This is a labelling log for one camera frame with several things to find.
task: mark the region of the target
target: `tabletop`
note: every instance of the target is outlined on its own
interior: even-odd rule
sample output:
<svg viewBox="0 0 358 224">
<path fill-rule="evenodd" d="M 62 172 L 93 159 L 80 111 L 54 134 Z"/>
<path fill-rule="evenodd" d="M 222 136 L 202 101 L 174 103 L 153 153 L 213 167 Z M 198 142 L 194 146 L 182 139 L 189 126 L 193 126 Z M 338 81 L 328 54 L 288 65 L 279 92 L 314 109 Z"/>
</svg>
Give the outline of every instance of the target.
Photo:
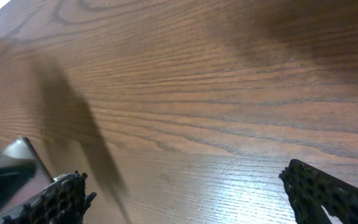
<svg viewBox="0 0 358 224">
<path fill-rule="evenodd" d="M 294 223 L 290 159 L 358 187 L 358 1 L 11 0 L 19 136 L 88 173 L 85 223 Z"/>
</svg>

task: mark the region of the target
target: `wood grain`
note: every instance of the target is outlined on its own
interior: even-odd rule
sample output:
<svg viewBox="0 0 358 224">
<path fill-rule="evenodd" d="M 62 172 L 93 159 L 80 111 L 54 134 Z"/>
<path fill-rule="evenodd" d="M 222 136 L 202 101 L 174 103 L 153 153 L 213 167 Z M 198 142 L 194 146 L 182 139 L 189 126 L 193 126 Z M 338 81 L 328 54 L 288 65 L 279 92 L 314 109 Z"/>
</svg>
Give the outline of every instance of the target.
<svg viewBox="0 0 358 224">
<path fill-rule="evenodd" d="M 12 0 L 18 136 L 89 172 L 86 223 L 294 223 L 290 159 L 358 187 L 358 1 Z"/>
</svg>

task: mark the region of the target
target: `wooden table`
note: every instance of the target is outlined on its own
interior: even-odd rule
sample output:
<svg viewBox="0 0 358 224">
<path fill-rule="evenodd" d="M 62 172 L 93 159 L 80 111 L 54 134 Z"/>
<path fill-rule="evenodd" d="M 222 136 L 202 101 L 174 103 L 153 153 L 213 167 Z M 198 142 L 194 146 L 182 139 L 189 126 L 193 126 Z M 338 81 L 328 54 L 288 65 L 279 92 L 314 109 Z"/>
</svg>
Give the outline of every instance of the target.
<svg viewBox="0 0 358 224">
<path fill-rule="evenodd" d="M 89 173 L 85 223 L 294 223 L 290 159 L 358 187 L 358 1 L 12 0 L 18 136 Z"/>
</svg>

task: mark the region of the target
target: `brown wooden surface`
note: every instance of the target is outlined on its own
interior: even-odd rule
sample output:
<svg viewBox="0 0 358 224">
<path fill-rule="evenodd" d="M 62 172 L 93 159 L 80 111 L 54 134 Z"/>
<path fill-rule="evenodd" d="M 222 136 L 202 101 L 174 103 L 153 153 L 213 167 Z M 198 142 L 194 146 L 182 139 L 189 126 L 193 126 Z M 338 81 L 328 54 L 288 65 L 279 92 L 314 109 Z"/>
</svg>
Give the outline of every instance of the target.
<svg viewBox="0 0 358 224">
<path fill-rule="evenodd" d="M 89 173 L 86 223 L 293 223 L 290 159 L 358 187 L 358 1 L 12 0 L 18 136 Z"/>
</svg>

